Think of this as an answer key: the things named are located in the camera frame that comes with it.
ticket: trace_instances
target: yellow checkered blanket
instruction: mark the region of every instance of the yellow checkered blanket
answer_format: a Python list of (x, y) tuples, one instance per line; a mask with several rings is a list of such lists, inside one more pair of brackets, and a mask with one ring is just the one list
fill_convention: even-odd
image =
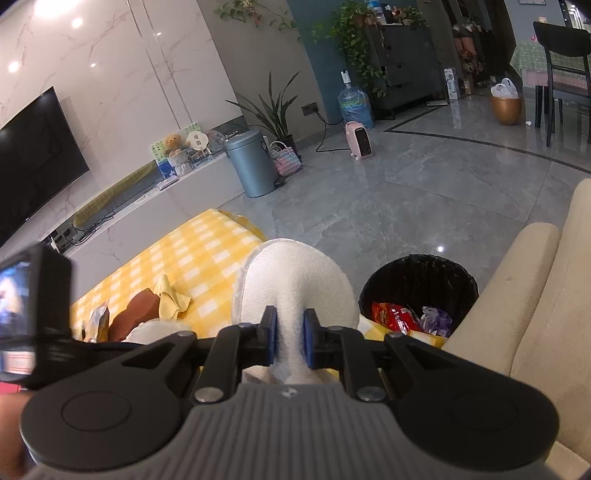
[[(83, 322), (108, 302), (111, 320), (124, 310), (139, 291), (154, 286), (166, 274), (179, 293), (191, 303), (178, 320), (198, 337), (216, 336), (230, 324), (233, 285), (246, 256), (266, 240), (246, 218), (210, 209), (162, 237), (123, 267), (104, 279), (72, 305), (71, 325), (80, 339)], [(387, 331), (368, 320), (359, 330), (370, 339), (382, 339)]]

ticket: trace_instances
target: black chair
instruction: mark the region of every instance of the black chair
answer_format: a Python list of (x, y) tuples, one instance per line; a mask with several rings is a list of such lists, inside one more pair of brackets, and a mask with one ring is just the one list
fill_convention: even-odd
[[(548, 114), (546, 116), (546, 146), (550, 146), (552, 131), (554, 130), (554, 99), (558, 99), (560, 123), (564, 121), (563, 100), (575, 102), (580, 105), (591, 106), (591, 74), (589, 73), (589, 59), (591, 54), (591, 36), (586, 30), (576, 28), (559, 27), (548, 23), (534, 22), (535, 34), (538, 42), (546, 50), (546, 62), (548, 64)], [(565, 57), (583, 57), (585, 69), (573, 69), (552, 63), (550, 52)], [(554, 71), (575, 73), (582, 75), (587, 80), (587, 88), (580, 88), (566, 83), (554, 81)], [(591, 113), (589, 121), (589, 134), (591, 137)]]

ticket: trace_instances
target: pink space heater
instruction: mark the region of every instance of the pink space heater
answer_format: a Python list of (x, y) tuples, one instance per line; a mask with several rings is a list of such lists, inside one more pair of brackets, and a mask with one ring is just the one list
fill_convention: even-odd
[(348, 122), (345, 125), (347, 143), (351, 149), (351, 156), (356, 160), (371, 155), (371, 143), (369, 142), (368, 131), (359, 122)]

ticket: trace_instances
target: camera screen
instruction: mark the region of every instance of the camera screen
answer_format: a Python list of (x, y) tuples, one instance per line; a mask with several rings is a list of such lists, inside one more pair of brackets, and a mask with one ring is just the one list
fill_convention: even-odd
[[(29, 265), (20, 261), (0, 271), (0, 345), (3, 340), (33, 334), (27, 315)], [(32, 347), (9, 344), (0, 348), (1, 372), (29, 375), (35, 368)]]

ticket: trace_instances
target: dark gray cabinet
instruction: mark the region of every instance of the dark gray cabinet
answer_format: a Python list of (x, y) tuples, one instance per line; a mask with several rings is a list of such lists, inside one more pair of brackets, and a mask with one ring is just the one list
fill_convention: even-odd
[(372, 64), (386, 74), (373, 80), (387, 92), (372, 102), (375, 108), (393, 109), (443, 90), (443, 70), (428, 28), (379, 25), (367, 30)]

